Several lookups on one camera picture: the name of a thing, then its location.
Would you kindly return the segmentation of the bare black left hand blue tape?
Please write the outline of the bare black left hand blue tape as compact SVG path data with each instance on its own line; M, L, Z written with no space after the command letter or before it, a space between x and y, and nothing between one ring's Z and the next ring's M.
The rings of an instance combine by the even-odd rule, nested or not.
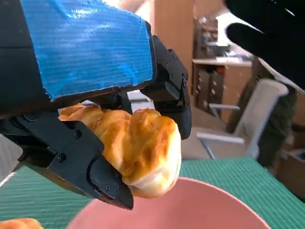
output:
M0 178L24 165L131 210L179 175L188 73L134 13L100 0L0 3Z

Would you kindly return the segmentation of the black knitted gloved right hand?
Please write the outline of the black knitted gloved right hand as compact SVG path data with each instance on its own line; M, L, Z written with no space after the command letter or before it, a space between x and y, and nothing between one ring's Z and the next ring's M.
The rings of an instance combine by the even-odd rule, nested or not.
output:
M244 23L226 28L230 41L256 56L276 80L305 91L305 2L226 0Z

